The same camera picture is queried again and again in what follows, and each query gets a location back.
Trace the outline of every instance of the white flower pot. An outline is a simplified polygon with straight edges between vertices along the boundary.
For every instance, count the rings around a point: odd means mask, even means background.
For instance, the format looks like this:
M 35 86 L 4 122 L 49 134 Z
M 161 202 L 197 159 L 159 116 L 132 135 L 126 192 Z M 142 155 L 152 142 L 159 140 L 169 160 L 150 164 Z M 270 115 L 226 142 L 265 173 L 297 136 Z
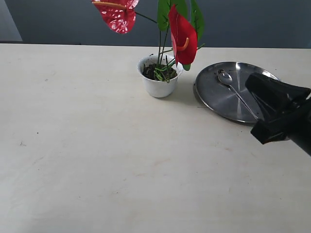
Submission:
M 171 55 L 164 54 L 161 64 L 166 64 L 165 56 L 167 56 L 168 62 L 170 62 L 174 58 Z M 162 81 L 155 81 L 155 80 L 148 79 L 142 75 L 144 66 L 147 67 L 148 65 L 154 64 L 154 63 L 157 63 L 157 55 L 150 55 L 148 57 L 144 57 L 138 63 L 138 71 L 142 76 L 143 83 L 149 95 L 155 98 L 164 98 L 170 95 L 175 90 L 176 85 L 177 85 L 177 79 L 181 75 L 184 69 L 183 69 L 183 66 L 180 63 L 178 63 L 177 66 L 176 65 L 173 66 L 173 69 L 175 69 L 177 72 L 177 76 L 171 79 L 169 83 L 162 82 Z

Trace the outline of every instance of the white table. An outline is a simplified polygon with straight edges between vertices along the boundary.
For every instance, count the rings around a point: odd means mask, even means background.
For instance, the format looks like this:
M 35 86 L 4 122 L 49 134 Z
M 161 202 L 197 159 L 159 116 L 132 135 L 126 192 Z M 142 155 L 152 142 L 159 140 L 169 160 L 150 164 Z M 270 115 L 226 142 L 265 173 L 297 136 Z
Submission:
M 201 49 L 164 100 L 157 48 L 0 45 L 1 233 L 309 233 L 311 158 L 196 101 L 207 65 L 311 85 L 311 50 Z

